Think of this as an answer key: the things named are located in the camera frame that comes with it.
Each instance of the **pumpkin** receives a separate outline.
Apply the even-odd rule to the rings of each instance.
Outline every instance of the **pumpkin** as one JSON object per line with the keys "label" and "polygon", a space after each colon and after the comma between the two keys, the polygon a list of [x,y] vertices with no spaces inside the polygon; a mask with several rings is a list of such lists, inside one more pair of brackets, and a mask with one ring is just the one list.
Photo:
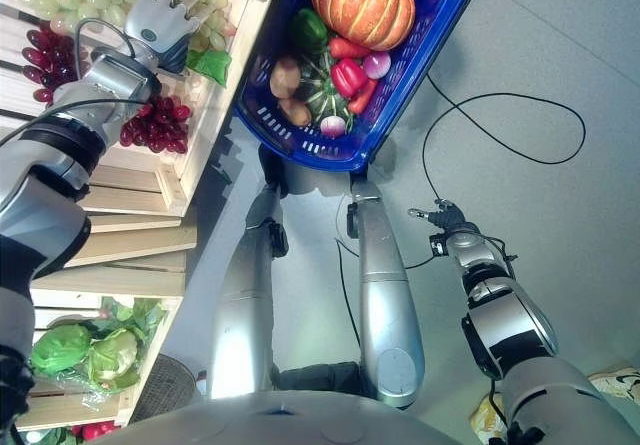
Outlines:
{"label": "pumpkin", "polygon": [[324,22],[343,37],[372,50],[390,50],[407,37],[414,0],[311,0]]}
{"label": "pumpkin", "polygon": [[322,55],[310,57],[300,55],[300,86],[295,97],[304,102],[311,111],[314,125],[326,117],[340,117],[347,123],[347,132],[353,124],[353,114],[347,109],[348,102],[333,86],[329,70],[334,61],[325,49]]}

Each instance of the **gray floor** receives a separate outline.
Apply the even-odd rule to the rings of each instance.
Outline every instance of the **gray floor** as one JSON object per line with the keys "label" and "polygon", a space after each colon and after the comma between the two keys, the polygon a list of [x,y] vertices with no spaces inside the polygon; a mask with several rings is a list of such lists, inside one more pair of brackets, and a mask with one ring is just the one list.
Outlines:
{"label": "gray floor", "polygon": [[[531,93],[571,105],[585,118],[583,152],[557,167],[506,153],[457,114],[442,122],[427,148],[440,194],[520,255],[519,281],[553,322],[562,356],[585,373],[619,363],[640,365],[639,5],[639,0],[473,0],[431,71],[455,100],[495,91]],[[370,172],[385,194],[406,264],[427,256],[427,237],[435,232],[410,219],[406,209],[433,202],[419,142],[445,109],[425,82]],[[558,109],[512,99],[489,99],[466,109],[507,143],[541,158],[565,156],[579,139],[575,120]],[[256,149],[256,140],[233,120],[214,154],[233,184],[225,188],[211,174],[211,184],[198,194],[199,211],[215,228],[164,348],[194,371],[207,366],[216,291],[260,187]],[[286,369],[356,359],[333,240],[340,206],[339,229],[345,235],[342,197],[348,179],[297,167],[289,175],[293,193],[282,206],[291,251],[273,266],[277,364]],[[202,236],[209,236],[206,228]],[[345,276],[357,312],[353,257],[345,256]],[[436,260],[411,271],[410,280],[428,366],[410,413],[465,444],[476,443],[467,417],[488,381],[474,366],[459,329],[465,303],[453,266]],[[624,408],[640,430],[638,408]]]}

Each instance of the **cabbage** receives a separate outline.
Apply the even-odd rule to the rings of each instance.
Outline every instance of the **cabbage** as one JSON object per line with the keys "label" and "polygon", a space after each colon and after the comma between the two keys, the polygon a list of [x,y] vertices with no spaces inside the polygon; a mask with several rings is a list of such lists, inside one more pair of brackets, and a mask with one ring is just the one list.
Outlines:
{"label": "cabbage", "polygon": [[94,382],[114,380],[124,375],[136,361],[138,344],[135,335],[126,328],[94,342],[87,356],[89,379]]}
{"label": "cabbage", "polygon": [[46,375],[71,368],[87,355],[91,338],[82,325],[61,325],[46,332],[33,347],[31,363]]}

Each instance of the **potato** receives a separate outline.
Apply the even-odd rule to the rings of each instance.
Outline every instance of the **potato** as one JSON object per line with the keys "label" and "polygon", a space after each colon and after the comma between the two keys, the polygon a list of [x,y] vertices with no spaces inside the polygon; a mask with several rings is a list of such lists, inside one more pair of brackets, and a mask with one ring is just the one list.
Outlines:
{"label": "potato", "polygon": [[282,57],[271,72],[269,88],[276,98],[291,98],[300,86],[300,67],[292,57]]}
{"label": "potato", "polygon": [[285,98],[278,101],[278,106],[296,127],[306,127],[311,123],[311,112],[304,102],[295,98]]}

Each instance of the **red bell pepper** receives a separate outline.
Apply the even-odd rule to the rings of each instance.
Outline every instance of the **red bell pepper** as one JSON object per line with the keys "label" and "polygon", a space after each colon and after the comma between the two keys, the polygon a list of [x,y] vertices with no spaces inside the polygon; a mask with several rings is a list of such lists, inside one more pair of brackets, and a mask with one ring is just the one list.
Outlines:
{"label": "red bell pepper", "polygon": [[347,110],[349,110],[351,113],[355,113],[356,115],[364,112],[364,109],[367,108],[367,105],[369,105],[371,95],[373,95],[377,84],[377,80],[370,78],[365,86],[362,87],[362,89],[357,93],[357,95],[353,97],[353,100],[349,102],[349,105],[347,105]]}
{"label": "red bell pepper", "polygon": [[367,80],[367,75],[352,58],[343,58],[331,67],[333,86],[344,98],[353,97]]}
{"label": "red bell pepper", "polygon": [[371,50],[346,38],[334,37],[329,40],[329,53],[333,58],[362,58],[369,55]]}

